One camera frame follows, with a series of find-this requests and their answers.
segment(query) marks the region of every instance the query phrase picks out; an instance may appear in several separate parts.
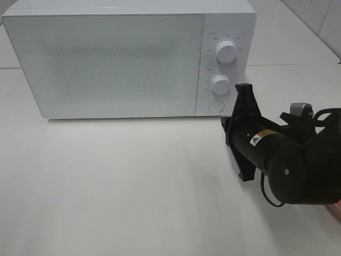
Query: round button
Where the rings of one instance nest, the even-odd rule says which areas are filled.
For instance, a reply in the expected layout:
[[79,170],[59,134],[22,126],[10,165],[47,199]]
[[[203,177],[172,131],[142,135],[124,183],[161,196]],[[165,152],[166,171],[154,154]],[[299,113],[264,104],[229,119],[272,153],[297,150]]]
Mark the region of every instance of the round button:
[[230,63],[237,57],[237,45],[231,40],[220,42],[215,49],[218,61]]
[[211,112],[219,113],[224,110],[225,103],[222,100],[214,100],[208,104],[208,109]]
[[216,76],[212,79],[212,91],[215,94],[222,95],[229,92],[231,82],[227,76]]

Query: perforated mesh screen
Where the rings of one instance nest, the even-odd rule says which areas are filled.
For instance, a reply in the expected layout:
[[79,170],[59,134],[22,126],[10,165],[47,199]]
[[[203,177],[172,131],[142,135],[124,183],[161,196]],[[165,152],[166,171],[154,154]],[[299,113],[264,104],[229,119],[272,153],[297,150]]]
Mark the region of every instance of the perforated mesh screen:
[[46,117],[195,114],[201,15],[5,22]]

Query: timer knob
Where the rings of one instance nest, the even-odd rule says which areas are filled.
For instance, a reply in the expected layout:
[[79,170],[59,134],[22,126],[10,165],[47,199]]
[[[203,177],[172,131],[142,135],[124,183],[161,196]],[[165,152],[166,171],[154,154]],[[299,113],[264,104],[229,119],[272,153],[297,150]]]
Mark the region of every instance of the timer knob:
[[222,63],[230,63],[237,57],[237,45],[228,39],[220,42],[215,48],[218,61]]
[[215,94],[226,94],[231,88],[231,82],[227,76],[216,76],[212,79],[212,91]]

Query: table surface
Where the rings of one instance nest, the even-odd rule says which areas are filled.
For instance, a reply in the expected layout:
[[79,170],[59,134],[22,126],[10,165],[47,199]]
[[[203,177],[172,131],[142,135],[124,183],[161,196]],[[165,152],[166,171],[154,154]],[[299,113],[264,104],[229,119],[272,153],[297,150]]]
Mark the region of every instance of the table surface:
[[[248,65],[339,63],[340,60],[280,0],[249,0],[258,17]],[[0,68],[20,68],[0,26]]]
[[[46,120],[0,70],[1,255],[339,255],[324,206],[242,183],[217,117]],[[264,116],[339,107],[341,65],[249,66]]]

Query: white knob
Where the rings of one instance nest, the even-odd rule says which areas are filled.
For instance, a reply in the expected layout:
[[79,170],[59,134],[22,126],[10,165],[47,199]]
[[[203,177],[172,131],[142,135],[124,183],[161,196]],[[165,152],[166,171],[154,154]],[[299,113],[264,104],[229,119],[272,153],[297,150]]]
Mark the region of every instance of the white knob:
[[231,40],[219,43],[215,49],[218,61],[229,63],[237,57],[237,45]]
[[227,76],[216,76],[212,79],[212,91],[215,94],[226,94],[231,88],[231,82]]

